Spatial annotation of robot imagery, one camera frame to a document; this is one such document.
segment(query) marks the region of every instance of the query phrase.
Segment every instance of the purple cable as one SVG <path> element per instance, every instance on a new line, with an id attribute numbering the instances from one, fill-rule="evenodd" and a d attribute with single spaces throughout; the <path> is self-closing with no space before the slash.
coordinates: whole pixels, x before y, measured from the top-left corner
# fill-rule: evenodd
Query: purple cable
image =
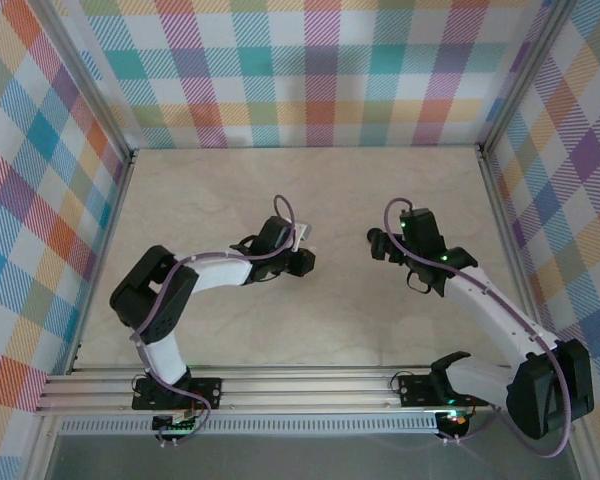
<path id="1" fill-rule="evenodd" d="M 498 305 L 500 305 L 509 315 L 511 315 L 513 317 L 513 319 L 522 328 L 524 328 L 525 331 L 531 337 L 533 337 L 535 339 L 536 343 L 538 345 L 540 345 L 540 348 L 542 348 L 545 351 L 545 353 L 547 354 L 547 358 L 549 358 L 549 361 L 551 362 L 551 364 L 553 366 L 553 370 L 555 371 L 556 376 L 558 377 L 558 383 L 560 384 L 560 391 L 562 392 L 562 399 L 563 399 L 563 404 L 564 404 L 564 430 L 562 432 L 562 437 L 560 438 L 560 442 L 558 443 L 558 446 L 554 450 L 551 450 L 549 452 L 544 452 L 544 451 L 538 449 L 537 447 L 535 447 L 534 445 L 529 444 L 527 442 L 524 434 L 522 432 L 520 432 L 520 430 L 515 425 L 513 425 L 511 422 L 509 422 L 508 420 L 505 420 L 505 424 L 511 429 L 513 434 L 520 440 L 520 442 L 525 446 L 525 448 L 527 448 L 527 450 L 529 450 L 532 453 L 534 453 L 535 455 L 538 455 L 539 457 L 543 457 L 543 458 L 557 457 L 562 452 L 562 450 L 564 450 L 564 448 L 567 446 L 567 443 L 569 442 L 569 435 L 571 434 L 571 401 L 569 398 L 569 388 L 567 386 L 567 379 L 565 378 L 564 372 L 562 371 L 562 368 L 560 367 L 558 360 L 556 359 L 555 355 L 553 354 L 553 351 L 551 350 L 551 348 L 549 348 L 547 343 L 540 336 L 537 335 L 536 331 L 531 327 L 531 325 L 529 325 L 529 323 L 527 323 L 527 321 L 522 316 L 520 316 L 518 314 L 518 312 L 516 312 L 513 308 L 511 308 L 511 306 L 507 303 L 507 301 L 505 299 L 503 299 L 502 297 L 500 297 L 500 295 L 494 293 L 492 290 L 487 288 L 487 286 L 484 285 L 480 280 L 472 277 L 471 275 L 468 275 L 468 274 L 462 272 L 461 270 L 458 270 L 457 268 L 453 268 L 449 265 L 445 265 L 444 263 L 438 263 L 438 262 L 434 262 L 431 260 L 427 260 L 426 258 L 419 257 L 418 255 L 411 253 L 409 250 L 407 250 L 402 245 L 400 245 L 400 242 L 398 242 L 398 240 L 396 240 L 396 238 L 392 235 L 391 227 L 389 225 L 389 211 L 391 210 L 391 207 L 398 202 L 406 203 L 407 205 L 409 205 L 409 211 L 413 210 L 413 203 L 411 203 L 410 200 L 407 200 L 406 198 L 402 198 L 402 197 L 394 198 L 387 204 L 387 206 L 384 209 L 385 230 L 389 234 L 388 235 L 389 239 L 398 248 L 398 250 L 400 250 L 402 253 L 404 253 L 408 257 L 412 258 L 413 260 L 422 263 L 423 265 L 429 265 L 430 267 L 436 267 L 436 268 L 440 268 L 442 270 L 446 270 L 448 272 L 453 273 L 454 275 L 464 278 L 468 282 L 470 282 L 473 285 L 475 285 L 476 287 L 478 287 L 480 290 L 482 290 L 487 295 L 489 295 L 493 300 L 495 300 L 496 303 Z"/>
<path id="2" fill-rule="evenodd" d="M 267 253 L 265 255 L 244 256 L 244 255 L 237 255 L 237 254 L 226 253 L 226 252 L 206 252 L 206 253 L 201 253 L 199 255 L 195 255 L 193 257 L 185 257 L 182 260 L 176 262 L 176 264 L 173 267 L 171 267 L 171 270 L 169 270 L 169 273 L 167 273 L 167 276 L 165 277 L 164 282 L 162 282 L 162 286 L 160 287 L 160 292 L 158 292 L 158 296 L 156 297 L 155 301 L 153 302 L 153 305 L 151 307 L 151 310 L 149 311 L 149 314 L 147 315 L 147 318 L 144 319 L 144 321 L 140 324 L 140 326 L 129 337 L 129 339 L 135 343 L 136 349 L 138 350 L 138 355 L 140 356 L 140 360 L 142 360 L 142 363 L 144 364 L 145 369 L 151 374 L 151 376 L 160 385 L 162 385 L 167 390 L 171 390 L 172 392 L 175 392 L 179 395 L 184 395 L 189 398 L 192 398 L 193 400 L 202 402 L 202 404 L 205 406 L 207 413 L 206 413 L 204 419 L 200 422 L 200 424 L 193 431 L 191 431 L 190 433 L 188 433 L 187 435 L 185 435 L 178 441 L 181 444 L 190 440 L 194 436 L 195 433 L 197 433 L 200 429 L 202 429 L 204 427 L 204 425 L 207 423 L 207 420 L 209 420 L 209 417 L 211 416 L 211 405 L 209 404 L 207 399 L 205 399 L 204 397 L 201 397 L 200 395 L 196 395 L 195 393 L 181 390 L 179 388 L 174 387 L 173 385 L 169 385 L 167 382 L 165 382 L 160 377 L 158 377 L 158 375 L 156 375 L 151 370 L 151 365 L 149 363 L 149 359 L 147 358 L 147 356 L 144 353 L 144 350 L 142 349 L 142 347 L 144 346 L 144 342 L 140 338 L 140 335 L 142 334 L 142 332 L 144 332 L 149 327 L 149 325 L 155 318 L 156 314 L 158 313 L 158 310 L 160 309 L 160 305 L 162 305 L 164 297 L 167 293 L 167 288 L 169 287 L 169 284 L 173 280 L 173 276 L 176 274 L 176 272 L 178 271 L 178 269 L 180 267 L 182 267 L 188 263 L 191 263 L 194 260 L 200 260 L 200 259 L 205 259 L 205 258 L 236 258 L 239 260 L 248 260 L 248 261 L 267 260 L 269 258 L 273 258 L 276 255 L 282 253 L 282 251 L 288 247 L 289 240 L 292 241 L 291 245 L 293 245 L 295 243 L 295 238 L 296 238 L 296 236 L 295 236 L 296 235 L 295 234 L 295 228 L 296 228 L 295 213 L 293 212 L 293 208 L 291 207 L 291 203 L 289 203 L 289 200 L 287 200 L 283 195 L 276 195 L 275 197 L 273 197 L 273 208 L 276 212 L 276 215 L 278 215 L 279 217 L 281 216 L 280 210 L 278 209 L 278 200 L 281 200 L 286 205 L 287 209 L 289 210 L 289 218 L 291 220 L 290 238 L 288 238 L 279 248 L 277 248 L 273 252 Z M 162 442 L 163 445 L 165 445 L 165 444 L 170 445 L 170 444 L 165 443 L 164 439 L 162 438 L 163 430 L 164 430 L 164 428 L 162 428 L 158 431 L 158 438 Z"/>

